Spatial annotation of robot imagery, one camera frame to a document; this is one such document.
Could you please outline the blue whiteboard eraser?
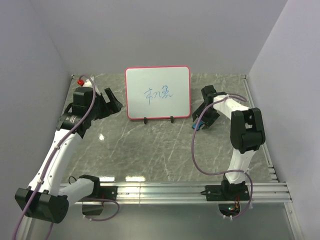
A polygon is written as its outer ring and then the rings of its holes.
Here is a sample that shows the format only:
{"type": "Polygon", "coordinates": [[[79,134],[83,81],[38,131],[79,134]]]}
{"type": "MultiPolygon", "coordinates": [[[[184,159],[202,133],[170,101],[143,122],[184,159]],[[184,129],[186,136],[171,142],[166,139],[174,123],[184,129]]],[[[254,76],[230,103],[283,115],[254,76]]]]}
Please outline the blue whiteboard eraser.
{"type": "Polygon", "coordinates": [[[199,124],[197,124],[196,122],[192,125],[192,128],[196,131],[200,130],[201,127],[204,125],[204,123],[202,121],[199,122],[199,124]]]}

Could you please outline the red framed whiteboard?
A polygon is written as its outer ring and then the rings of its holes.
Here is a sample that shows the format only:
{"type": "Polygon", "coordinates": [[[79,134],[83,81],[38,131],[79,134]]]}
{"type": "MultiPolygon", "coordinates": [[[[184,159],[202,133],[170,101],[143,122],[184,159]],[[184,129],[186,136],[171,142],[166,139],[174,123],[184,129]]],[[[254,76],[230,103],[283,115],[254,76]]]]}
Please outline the red framed whiteboard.
{"type": "Polygon", "coordinates": [[[130,120],[176,119],[191,115],[188,66],[130,67],[124,76],[130,120]]]}

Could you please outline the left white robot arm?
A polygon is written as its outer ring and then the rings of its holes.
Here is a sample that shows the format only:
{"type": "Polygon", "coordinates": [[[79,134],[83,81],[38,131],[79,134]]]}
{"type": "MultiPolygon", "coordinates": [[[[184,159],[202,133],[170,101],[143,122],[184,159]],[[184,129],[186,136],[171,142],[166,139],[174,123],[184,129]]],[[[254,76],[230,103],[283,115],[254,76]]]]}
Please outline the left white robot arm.
{"type": "Polygon", "coordinates": [[[103,190],[96,176],[84,174],[67,187],[60,187],[66,167],[92,122],[118,113],[123,107],[110,88],[104,91],[109,102],[92,87],[75,89],[73,101],[57,121],[53,143],[41,168],[26,189],[19,188],[15,193],[26,217],[58,224],[69,207],[80,200],[116,200],[117,187],[103,190]]]}

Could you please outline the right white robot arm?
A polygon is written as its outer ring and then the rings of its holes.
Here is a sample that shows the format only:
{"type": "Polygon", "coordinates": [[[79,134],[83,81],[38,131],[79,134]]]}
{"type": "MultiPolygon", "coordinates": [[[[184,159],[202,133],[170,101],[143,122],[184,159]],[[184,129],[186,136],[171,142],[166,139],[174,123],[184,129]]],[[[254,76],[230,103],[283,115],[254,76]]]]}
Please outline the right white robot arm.
{"type": "Polygon", "coordinates": [[[220,193],[226,200],[232,200],[244,191],[248,177],[247,169],[255,155],[266,141],[262,113],[259,108],[240,104],[247,99],[238,93],[218,92],[213,85],[201,89],[203,103],[192,114],[193,136],[191,157],[199,172],[207,176],[223,175],[220,193]],[[198,166],[195,159],[195,137],[200,129],[207,129],[223,114],[230,120],[230,142],[233,147],[229,167],[224,172],[209,173],[198,166]]]}

